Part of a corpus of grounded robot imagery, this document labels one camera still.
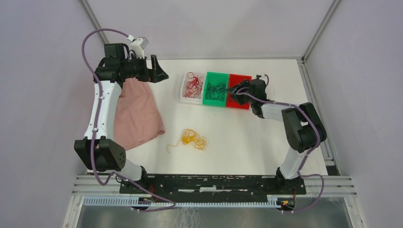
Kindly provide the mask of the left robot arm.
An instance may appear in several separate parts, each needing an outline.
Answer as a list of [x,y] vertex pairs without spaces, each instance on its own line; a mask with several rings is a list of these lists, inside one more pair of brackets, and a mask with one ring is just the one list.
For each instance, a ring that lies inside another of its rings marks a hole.
[[117,176],[131,179],[138,193],[149,189],[145,168],[127,160],[125,149],[114,140],[114,119],[118,98],[127,79],[158,83],[169,78],[160,67],[156,55],[137,57],[124,43],[106,44],[105,56],[95,69],[95,99],[90,122],[83,139],[74,142],[74,150],[93,172],[114,171]]

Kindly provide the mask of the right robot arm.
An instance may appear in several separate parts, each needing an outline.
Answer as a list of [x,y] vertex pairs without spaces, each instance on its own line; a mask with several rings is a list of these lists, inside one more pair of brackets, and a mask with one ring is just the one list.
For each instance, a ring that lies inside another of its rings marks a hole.
[[327,138],[327,133],[311,102],[298,105],[270,100],[267,85],[261,79],[244,79],[227,92],[239,105],[248,103],[257,117],[283,123],[289,149],[276,171],[274,186],[277,192],[286,194],[293,189],[293,182],[301,178],[308,156]]

